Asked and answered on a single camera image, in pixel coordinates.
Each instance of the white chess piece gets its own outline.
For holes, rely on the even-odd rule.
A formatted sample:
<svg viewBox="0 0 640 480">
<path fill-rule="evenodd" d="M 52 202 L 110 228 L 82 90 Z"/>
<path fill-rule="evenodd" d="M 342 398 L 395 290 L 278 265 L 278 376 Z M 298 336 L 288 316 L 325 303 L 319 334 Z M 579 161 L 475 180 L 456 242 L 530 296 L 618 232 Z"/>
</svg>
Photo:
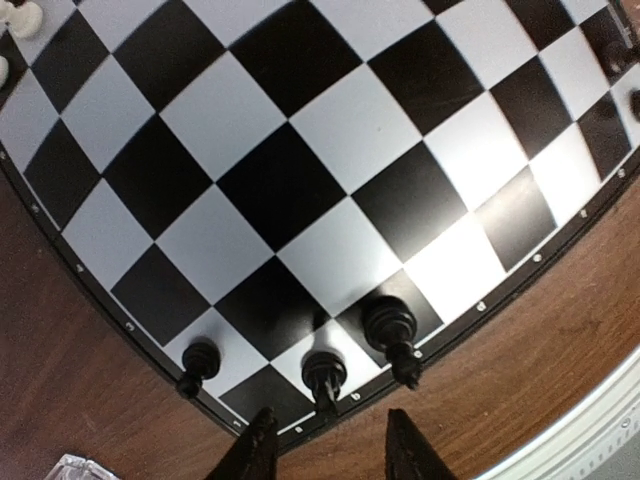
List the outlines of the white chess piece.
<svg viewBox="0 0 640 480">
<path fill-rule="evenodd" d="M 0 22 L 7 22 L 17 38 L 34 36 L 42 26 L 42 17 L 42 8 L 33 2 L 16 7 L 7 0 L 0 0 Z"/>
<path fill-rule="evenodd" d="M 9 78 L 9 62 L 6 58 L 0 57 L 0 88 L 4 87 L 7 78 Z"/>
</svg>

